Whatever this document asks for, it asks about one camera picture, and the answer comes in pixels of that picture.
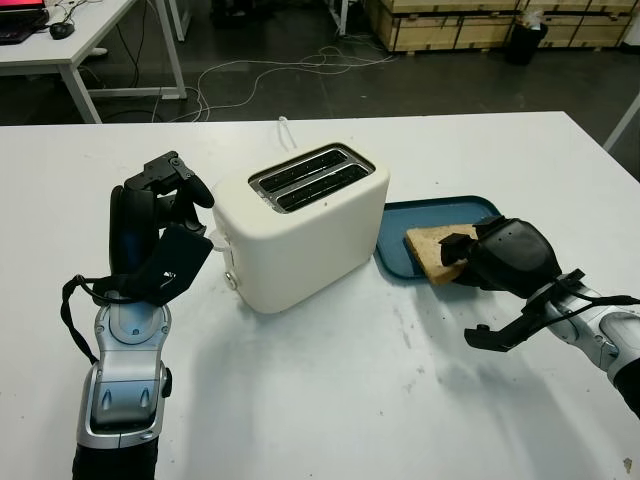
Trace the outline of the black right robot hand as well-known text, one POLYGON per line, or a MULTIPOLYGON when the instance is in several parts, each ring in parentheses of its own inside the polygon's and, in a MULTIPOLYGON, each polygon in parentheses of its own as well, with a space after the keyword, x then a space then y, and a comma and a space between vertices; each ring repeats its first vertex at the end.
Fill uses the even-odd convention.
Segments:
POLYGON ((472 228, 475 237, 452 233, 439 241, 443 265, 464 264, 456 283, 528 299, 562 274, 551 244, 531 223, 491 216, 472 228))

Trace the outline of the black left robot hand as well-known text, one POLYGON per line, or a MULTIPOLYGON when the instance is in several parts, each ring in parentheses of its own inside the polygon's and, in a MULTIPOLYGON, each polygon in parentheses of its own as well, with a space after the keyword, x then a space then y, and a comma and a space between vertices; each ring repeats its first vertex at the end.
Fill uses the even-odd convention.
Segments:
POLYGON ((147 162, 143 170, 113 188, 109 257, 113 274, 136 274, 153 254, 198 271, 212 250, 197 207, 214 197, 175 151, 147 162))

